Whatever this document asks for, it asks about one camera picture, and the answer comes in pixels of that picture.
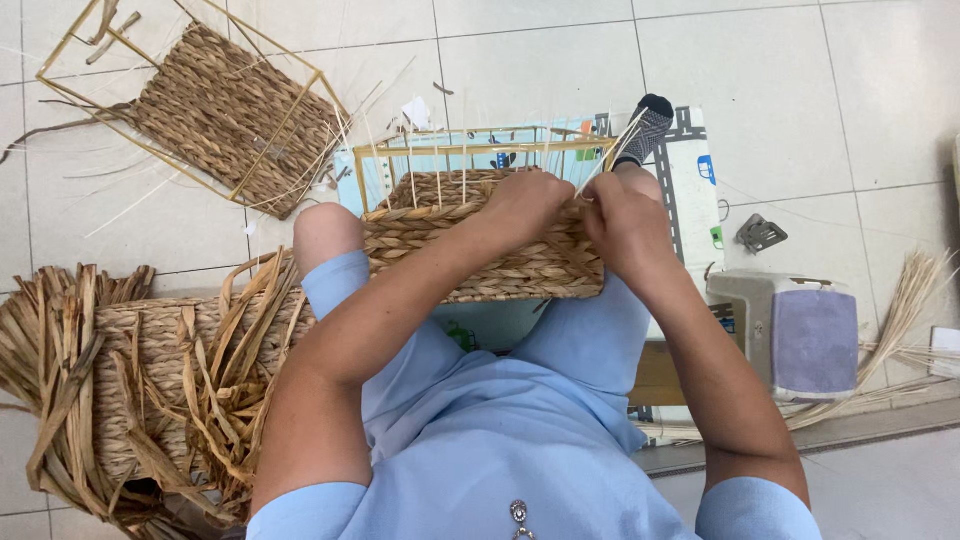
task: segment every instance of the metal frame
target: metal frame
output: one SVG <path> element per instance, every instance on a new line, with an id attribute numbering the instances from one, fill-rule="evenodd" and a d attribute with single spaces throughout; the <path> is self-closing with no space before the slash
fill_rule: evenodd
<path id="1" fill-rule="evenodd" d="M 180 8 L 183 10 L 183 12 L 185 12 L 187 15 L 189 15 L 193 20 L 195 20 L 195 21 L 196 21 L 196 20 L 199 20 L 199 19 L 197 19 L 197 17 L 195 17 L 190 11 L 188 11 L 188 10 L 186 9 L 186 7 L 184 7 L 178 0 L 171 0 L 171 1 L 174 2 L 175 4 L 177 4 L 177 6 L 180 7 Z M 167 163 L 167 164 L 170 165 L 171 167 L 177 169 L 177 170 L 180 171 L 182 174 L 185 174 L 186 176 L 190 177 L 191 179 L 193 179 L 194 181 L 196 181 L 198 184 L 206 187 L 206 188 L 209 189 L 210 191 L 213 191 L 214 193 L 216 193 L 216 194 L 219 195 L 220 197 L 223 197 L 224 199 L 227 199 L 227 200 L 229 200 L 229 201 L 231 201 L 231 202 L 233 202 L 233 203 L 237 203 L 237 204 L 239 204 L 239 205 L 243 205 L 244 207 L 253 207 L 253 206 L 261 205 L 261 204 L 264 203 L 264 201 L 260 201 L 260 202 L 247 202 L 247 201 L 238 200 L 238 196 L 239 196 L 241 190 L 247 185 L 247 182 L 248 182 L 248 181 L 250 180 L 250 178 L 252 177 L 253 170 L 254 170 L 254 169 L 257 167 L 257 165 L 259 165 L 259 163 L 263 160 L 264 156 L 267 155 L 267 152 L 270 151 L 271 145 L 273 144 L 274 140 L 275 140 L 276 137 L 279 135 L 279 133 L 283 130 L 283 128 L 286 126 L 287 122 L 290 120 L 290 117 L 293 115 L 294 110 L 296 110 L 297 106 L 300 104 L 300 101 L 303 99 L 303 96 L 305 96 L 306 93 L 307 93 L 308 91 L 310 91 L 310 88 L 313 87 L 313 85 L 314 85 L 315 83 L 317 83 L 317 81 L 319 80 L 319 81 L 324 85 L 324 88 L 326 89 L 326 92 L 329 94 L 330 98 L 333 100 L 334 106 L 339 109 L 340 114 L 342 114 L 344 117 L 348 117 L 348 115 L 347 115 L 347 110 L 344 108 L 343 104 L 340 102 L 340 99 L 337 97 L 336 92 L 333 91 L 333 87 L 330 85 L 330 82 L 326 79 L 326 76 L 324 75 L 324 73 L 323 73 L 323 71 L 322 71 L 321 69 L 317 68 L 316 66 L 314 66 L 314 65 L 311 64 L 310 62 L 304 60 L 303 58 L 301 58 L 301 57 L 300 57 L 299 55 L 297 55 L 296 53 L 294 53 L 294 52 L 288 50 L 287 48 L 283 47 L 282 45 L 280 45 L 279 43 L 277 43 L 276 41 L 274 41 L 274 40 L 271 39 L 270 37 L 266 36 L 265 34 L 263 34 L 262 32 L 260 32 L 259 30 L 257 30 L 257 29 L 254 28 L 253 26 L 251 26 L 250 24 L 244 22 L 244 21 L 241 20 L 240 18 L 234 16 L 233 14 L 231 14 L 230 12 L 228 12 L 227 10 L 224 10 L 224 9 L 221 8 L 220 6 L 217 6 L 216 4 L 214 4 L 213 2 L 211 2 L 210 0 L 199 0 L 199 1 L 200 1 L 200 2 L 203 2 L 204 4 L 206 4 L 207 6 L 209 6 L 210 8 L 214 9 L 216 12 L 219 12 L 219 13 L 223 14 L 224 16 L 226 16 L 226 17 L 227 17 L 227 20 L 228 20 L 228 24 L 232 22 L 234 25 L 236 25 L 237 29 L 240 30 L 240 33 L 241 33 L 247 40 L 250 41 L 250 43 L 251 43 L 251 45 L 253 46 L 253 48 L 256 49 L 257 53 L 259 53 L 259 56 L 260 56 L 261 58 L 263 58 L 264 60 L 266 60 L 266 57 L 265 57 L 262 53 L 260 53 L 260 49 L 256 46 L 256 43 L 253 43 L 253 41 L 250 40 L 250 37 L 249 37 L 249 36 L 247 35 L 247 33 L 244 31 L 244 28 L 246 28 L 247 30 L 250 30 L 251 32 L 253 32 L 253 33 L 256 34 L 257 36 L 260 36 L 261 38 L 265 39 L 265 40 L 266 40 L 267 42 L 269 42 L 270 44 L 274 45 L 274 47 L 276 47 L 277 49 L 279 49 L 280 51 L 283 52 L 283 55 L 284 55 L 284 56 L 286 56 L 286 57 L 288 57 L 288 58 L 291 58 L 291 57 L 292 57 L 293 59 L 295 59 L 296 61 L 299 61 L 299 62 L 300 62 L 301 64 L 303 64 L 306 68 L 308 68 L 309 70 L 312 71 L 312 75 L 311 75 L 310 79 L 307 81 L 306 85 L 303 87 L 303 91 L 302 91 L 302 92 L 300 93 L 300 95 L 297 97 L 297 100 L 294 102 L 293 107 L 291 107 L 290 110 L 287 111 L 286 115 L 285 115 L 284 118 L 283 118 L 283 122 L 280 124 L 279 128 L 277 128 L 276 132 L 270 137 L 270 140 L 269 140 L 269 142 L 267 143 L 267 145 L 264 147 L 263 151 L 260 152 L 260 154 L 256 157 L 256 160 L 254 161 L 254 163 L 253 163 L 253 165 L 251 166 L 250 170 L 247 171 L 247 174 L 244 176 L 244 178 L 243 178 L 243 180 L 240 182 L 240 184 L 238 184 L 237 187 L 235 187 L 229 194 L 224 194 L 224 193 L 222 193 L 220 190 L 218 190 L 218 189 L 217 189 L 216 187 L 214 187 L 213 185 L 211 185 L 211 184 L 209 184 L 208 182 L 202 180 L 202 179 L 199 178 L 197 175 L 191 173 L 191 172 L 188 170 L 187 166 L 192 166 L 192 165 L 189 165 L 188 163 L 186 163 L 185 161 L 183 161 L 181 158 L 178 158 L 176 155 L 173 155 L 173 154 L 170 154 L 170 153 L 168 153 L 168 152 L 165 152 L 165 151 L 163 151 L 163 150 L 160 149 L 160 148 L 156 148 L 156 147 L 154 147 L 154 146 L 150 146 L 150 145 L 148 145 L 148 144 L 144 144 L 143 142 L 141 142 L 141 141 L 139 141 L 139 140 L 136 140 L 135 138 L 133 138 L 133 137 L 130 136 L 129 134 L 125 133 L 124 131 L 120 130 L 119 128 L 114 127 L 114 126 L 112 125 L 112 122 L 110 121 L 109 118 L 106 118 L 106 119 L 104 118 L 104 116 L 109 117 L 109 116 L 112 115 L 112 116 L 114 116 L 114 117 L 116 117 L 116 118 L 121 118 L 121 119 L 122 119 L 122 116 L 120 116 L 120 115 L 117 114 L 116 112 L 110 111 L 110 110 L 108 110 L 108 108 L 106 108 L 106 107 L 104 107 L 103 105 L 101 105 L 101 104 L 93 101 L 92 99 L 90 99 L 90 98 L 88 98 L 88 97 L 86 97 L 86 96 L 83 96 L 81 93 L 79 93 L 79 92 L 77 92 L 77 91 L 75 91 L 75 90 L 73 90 L 73 89 L 71 89 L 71 88 L 69 88 L 69 87 L 67 87 L 67 86 L 64 86 L 64 85 L 60 84 L 60 83 L 58 83 L 57 81 L 54 81 L 54 80 L 49 79 L 49 78 L 46 77 L 47 70 L 50 69 L 51 65 L 53 65 L 53 63 L 54 63 L 55 61 L 57 61 L 57 59 L 60 58 L 60 54 L 62 54 L 63 49 L 66 47 L 67 43 L 68 43 L 72 38 L 79 39 L 80 41 L 85 42 L 85 40 L 84 40 L 83 38 L 77 36 L 77 30 L 80 29 L 80 27 L 81 27 L 81 26 L 86 22 L 86 20 L 90 17 L 90 15 L 93 13 L 93 11 L 94 11 L 94 9 L 97 7 L 97 5 L 103 3 L 104 0 L 90 0 L 90 3 L 86 5 L 86 8 L 84 8 L 84 11 L 80 14 L 80 17 L 78 17 L 77 20 L 75 20 L 75 21 L 73 22 L 73 24 L 70 26 L 70 29 L 66 32 L 66 34 L 63 36 L 63 38 L 60 39 L 60 42 L 57 44 L 57 47 L 56 47 L 56 48 L 54 49 L 54 51 L 50 54 L 50 57 L 43 63 L 43 65 L 40 67 L 40 70 L 37 71 L 37 73 L 36 73 L 36 79 L 37 79 L 38 81 L 40 81 L 41 83 L 44 83 L 45 85 L 47 85 L 47 86 L 50 87 L 51 89 L 53 89 L 56 93 L 58 93 L 58 94 L 60 94 L 61 96 L 63 96 L 63 98 L 66 99 L 66 100 L 68 100 L 70 103 L 74 104 L 74 105 L 77 106 L 78 108 L 81 108 L 82 110 L 85 110 L 88 114 L 90 114 L 90 116 L 92 116 L 93 118 L 99 120 L 102 124 L 104 124 L 105 126 L 109 127 L 110 129 L 114 130 L 116 133 L 120 134 L 120 136 L 124 137 L 126 140 L 128 140 L 128 141 L 130 141 L 131 143 L 135 144 L 137 147 L 139 147 L 139 148 L 141 148 L 141 149 L 143 149 L 143 150 L 146 150 L 147 152 L 153 154 L 155 157 L 159 158 L 160 160 L 163 160 L 165 163 Z M 139 47 L 137 47 L 137 46 L 136 46 L 134 43 L 132 43 L 129 39 L 127 39 L 126 37 L 122 36 L 119 32 L 115 31 L 113 28 L 110 28 L 110 27 L 108 27 L 107 31 L 108 31 L 108 33 L 109 33 L 111 36 L 115 37 L 118 42 L 120 42 L 121 44 L 123 44 L 124 46 L 126 46 L 128 49 L 134 51 L 134 53 L 136 53 L 140 58 L 142 58 L 142 59 L 144 59 L 145 61 L 147 61 L 147 62 L 149 62 L 150 64 L 152 64 L 153 67 L 159 67 L 159 64 L 157 64 L 156 61 L 154 61 L 149 55 L 147 55 L 146 53 L 144 53 Z M 83 106 L 80 102 L 85 103 L 88 107 Z M 305 190 L 303 191 L 303 193 L 300 195 L 300 197 L 302 197 L 303 195 L 305 195 L 305 194 L 306 194 L 306 191 L 307 191 L 307 190 L 305 189 Z"/>
<path id="2" fill-rule="evenodd" d="M 488 144 L 488 143 L 477 143 L 477 144 L 430 144 L 429 146 L 413 146 L 414 140 L 408 140 L 408 137 L 421 136 L 424 138 L 431 137 L 436 141 L 442 135 L 464 135 L 466 133 L 473 134 L 493 134 L 493 133 L 504 133 L 504 132 L 522 132 L 522 131 L 533 131 L 534 132 L 534 141 L 535 142 L 515 142 L 515 143 L 499 143 L 499 144 Z M 562 135 L 563 140 L 546 140 L 537 141 L 540 133 L 549 132 L 551 135 Z M 568 137 L 576 137 L 573 140 L 567 140 Z M 400 146 L 392 146 L 392 142 L 402 141 Z M 388 158 L 388 163 L 390 164 L 391 178 L 396 178 L 394 173 L 394 159 L 395 158 L 410 158 L 411 156 L 435 156 L 440 155 L 446 157 L 447 172 L 450 171 L 450 162 L 449 158 L 451 156 L 463 156 L 464 163 L 467 162 L 466 156 L 472 157 L 477 154 L 502 154 L 502 153 L 512 153 L 516 152 L 518 154 L 525 153 L 529 156 L 531 153 L 542 154 L 547 152 L 552 154 L 554 152 L 567 152 L 567 151 L 577 151 L 577 150 L 591 150 L 594 148 L 600 148 L 603 150 L 603 160 L 605 160 L 604 170 L 609 171 L 613 167 L 613 153 L 610 150 L 613 148 L 613 145 L 616 143 L 616 139 L 608 136 L 587 134 L 583 132 L 578 132 L 574 130 L 569 130 L 565 128 L 554 128 L 546 126 L 522 126 L 516 128 L 483 128 L 477 130 L 438 130 L 436 132 L 412 132 L 412 133 L 403 133 L 401 135 L 388 137 L 380 142 L 375 143 L 374 145 L 366 146 L 355 146 L 353 148 L 353 156 L 355 159 L 355 168 L 357 172 L 357 186 L 360 190 L 360 199 L 363 202 L 364 212 L 369 212 L 370 207 L 367 201 L 367 179 L 366 174 L 364 173 L 363 160 L 372 159 L 372 158 Z M 564 176 L 564 168 L 561 167 L 560 171 L 561 179 Z"/>

